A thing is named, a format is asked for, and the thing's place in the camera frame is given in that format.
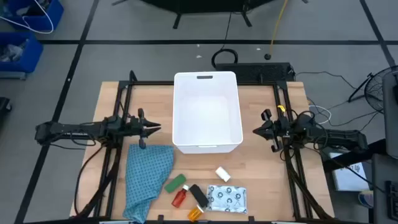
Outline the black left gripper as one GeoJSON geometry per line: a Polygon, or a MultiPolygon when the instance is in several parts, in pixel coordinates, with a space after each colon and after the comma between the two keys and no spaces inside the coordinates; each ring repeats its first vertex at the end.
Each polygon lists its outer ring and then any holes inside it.
{"type": "Polygon", "coordinates": [[[131,116],[129,122],[127,123],[127,132],[131,136],[139,136],[139,147],[141,149],[146,148],[144,138],[149,137],[156,131],[159,131],[161,127],[161,124],[159,123],[153,123],[145,120],[144,110],[139,108],[137,110],[137,116],[131,116]]]}

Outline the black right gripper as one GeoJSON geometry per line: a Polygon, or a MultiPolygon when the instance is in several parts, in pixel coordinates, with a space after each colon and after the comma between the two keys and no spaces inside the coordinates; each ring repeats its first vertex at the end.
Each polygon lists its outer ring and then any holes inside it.
{"type": "Polygon", "coordinates": [[[287,131],[289,128],[289,120],[284,113],[286,112],[285,108],[277,108],[277,120],[271,120],[272,113],[270,109],[266,109],[262,112],[261,118],[264,123],[253,130],[254,134],[258,136],[272,141],[271,150],[272,152],[281,151],[283,147],[283,140],[278,140],[278,138],[283,138],[287,135],[287,131]]]}

